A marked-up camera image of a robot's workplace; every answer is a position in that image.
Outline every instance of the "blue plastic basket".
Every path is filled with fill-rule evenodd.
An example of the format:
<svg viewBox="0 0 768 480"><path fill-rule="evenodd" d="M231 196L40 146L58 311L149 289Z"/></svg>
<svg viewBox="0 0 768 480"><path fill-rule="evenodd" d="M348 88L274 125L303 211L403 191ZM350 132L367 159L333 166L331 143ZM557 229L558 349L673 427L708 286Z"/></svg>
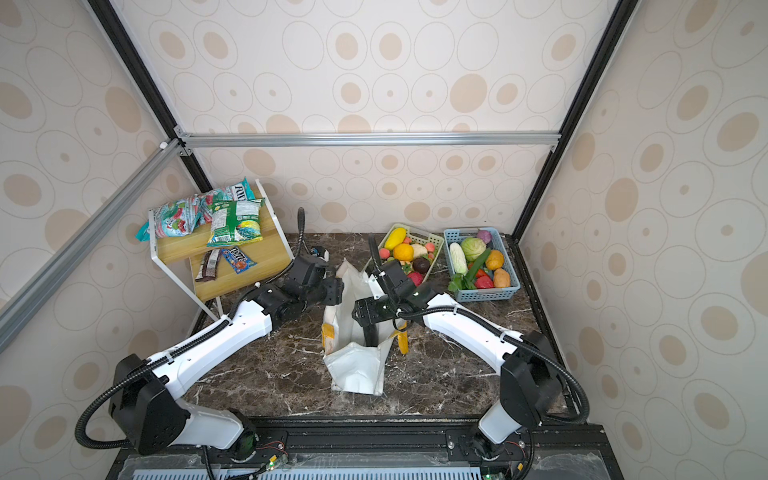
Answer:
<svg viewBox="0 0 768 480"><path fill-rule="evenodd" d="M461 242L467 237L474 237L477 235L478 230L487 230L491 232L491 244L490 248L502 252L504 255L504 270L509 273L509 277L512 280L512 286L506 288L485 288L480 290L459 290L455 293L457 302L485 302L486 300L509 300L515 292L520 290L520 280L518 280L515 268L512 267L512 262L509 261L509 255L507 255L507 249L504 246L502 236L498 233L498 230L492 227L483 228L448 228L443 230L442 235L445 237L445 258L448 263L448 272L451 274L451 278L455 275L453 270L453 263L451 262L450 246L451 243Z"/></svg>

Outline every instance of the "yellow fruit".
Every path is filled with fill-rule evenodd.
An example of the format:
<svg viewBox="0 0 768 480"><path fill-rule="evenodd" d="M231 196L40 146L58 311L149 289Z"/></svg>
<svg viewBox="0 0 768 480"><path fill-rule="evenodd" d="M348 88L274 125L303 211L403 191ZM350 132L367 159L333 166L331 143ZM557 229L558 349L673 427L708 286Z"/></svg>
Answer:
<svg viewBox="0 0 768 480"><path fill-rule="evenodd" d="M392 256L401 262L411 262L413 261L413 247L407 243L401 243L395 247Z"/></svg>
<svg viewBox="0 0 768 480"><path fill-rule="evenodd" d="M498 250L491 250L491 254L485 259L485 267L488 270L496 270L504 266L504 255Z"/></svg>
<svg viewBox="0 0 768 480"><path fill-rule="evenodd" d="M394 250L395 247L400 245L403 240L406 239L406 235L408 233L406 232L405 228L399 227L395 228L390 234L389 238L386 239L386 243L384 243L384 248L387 250Z"/></svg>
<svg viewBox="0 0 768 480"><path fill-rule="evenodd" d="M506 288L512 286L512 278L509 276L506 270L500 268L493 272L493 287L494 288Z"/></svg>

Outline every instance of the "plastic basket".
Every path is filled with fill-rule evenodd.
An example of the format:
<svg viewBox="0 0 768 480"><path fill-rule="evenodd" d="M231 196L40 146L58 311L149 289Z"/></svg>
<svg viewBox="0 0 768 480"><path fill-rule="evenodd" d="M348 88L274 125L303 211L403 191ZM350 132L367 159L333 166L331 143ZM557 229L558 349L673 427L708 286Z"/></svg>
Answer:
<svg viewBox="0 0 768 480"><path fill-rule="evenodd" d="M453 278L455 271L453 270L449 249L451 243L461 242L467 237L474 237L477 235L478 230L487 230L491 232L491 245L489 247L502 252L504 255L504 266L502 268L509 273L509 277L512 280L512 286L505 288L484 288L480 290L459 290L455 293L456 301L485 302L486 300L509 300L512 298L512 295L515 295L515 292L520 290L520 280L518 280L517 273L515 273L515 268L512 267L512 262L509 261L509 255L507 255L507 249L504 246L502 236L495 228L448 228L447 230L444 230L445 258L448 263L448 272L451 274L451 278Z"/></svg>
<svg viewBox="0 0 768 480"><path fill-rule="evenodd" d="M442 249L442 246L445 244L445 239L443 237L440 237L439 235L435 235L434 233L425 232L424 230L420 230L415 227L411 227L409 225L405 225L403 223L394 223L392 225L392 228L389 229L389 232L387 232L386 237L384 237L384 240L379 242L379 249L384 248L384 243L386 243L386 239L389 238L389 235L394 231L395 228L405 228L406 229L406 236L410 237L411 240L413 240L413 243L418 243L419 245L426 245L427 243L434 243L435 244L435 259L437 260L437 256L440 254L440 250ZM368 265L370 265L371 260L368 259L368 262L366 262L365 267L363 267L363 270L368 269ZM432 268L435 266L435 261L432 261L432 264L429 266L429 270L427 270L426 275L424 276L424 281L429 278L429 274L432 272Z"/></svg>

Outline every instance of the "white robotic arm segment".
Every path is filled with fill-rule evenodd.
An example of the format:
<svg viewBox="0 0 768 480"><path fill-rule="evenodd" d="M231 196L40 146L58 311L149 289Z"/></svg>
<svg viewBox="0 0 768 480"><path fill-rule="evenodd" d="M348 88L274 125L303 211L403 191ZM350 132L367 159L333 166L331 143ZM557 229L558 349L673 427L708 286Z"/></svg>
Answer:
<svg viewBox="0 0 768 480"><path fill-rule="evenodd" d="M229 322L229 320L222 317L219 321L201 330L197 335L184 340L183 343L189 343L191 340L204 335L222 322ZM200 345L189 349L185 354L174 359L172 363L158 366L153 372L158 378L163 376L168 378L165 388L174 400L178 400L210 369L248 343L268 335L271 331L271 317L263 313L262 306L252 300L242 302L237 308L231 326ZM168 352L172 353L177 347L169 348ZM158 352L151 356L149 361L153 362L165 356L166 352Z"/></svg>
<svg viewBox="0 0 768 480"><path fill-rule="evenodd" d="M442 293L436 296L429 301L428 305L430 307L453 306L461 310L464 309L460 303L447 293ZM520 332L505 329L489 320L486 320L486 322L490 323L500 331L505 332L509 336L516 339L522 338L522 333ZM424 315L424 325L436 332L444 333L463 345L488 363L497 375L501 373L502 363L504 363L504 354L513 353L517 349L517 347L511 343L502 341L499 336L494 335L479 323L460 313L430 313Z"/></svg>

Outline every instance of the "green cabbage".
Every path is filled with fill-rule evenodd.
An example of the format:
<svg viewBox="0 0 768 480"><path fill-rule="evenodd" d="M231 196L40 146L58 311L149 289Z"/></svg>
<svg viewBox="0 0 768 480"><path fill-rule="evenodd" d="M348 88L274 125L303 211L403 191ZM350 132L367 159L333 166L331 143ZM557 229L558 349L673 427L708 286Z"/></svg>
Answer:
<svg viewBox="0 0 768 480"><path fill-rule="evenodd" d="M477 237L467 237L462 241L464 256L470 262L474 262L480 254L485 252L485 242Z"/></svg>
<svg viewBox="0 0 768 480"><path fill-rule="evenodd" d="M464 258L464 251L458 243L451 243L448 248L451 254L451 263L453 264L453 271L464 275L467 273L467 260Z"/></svg>

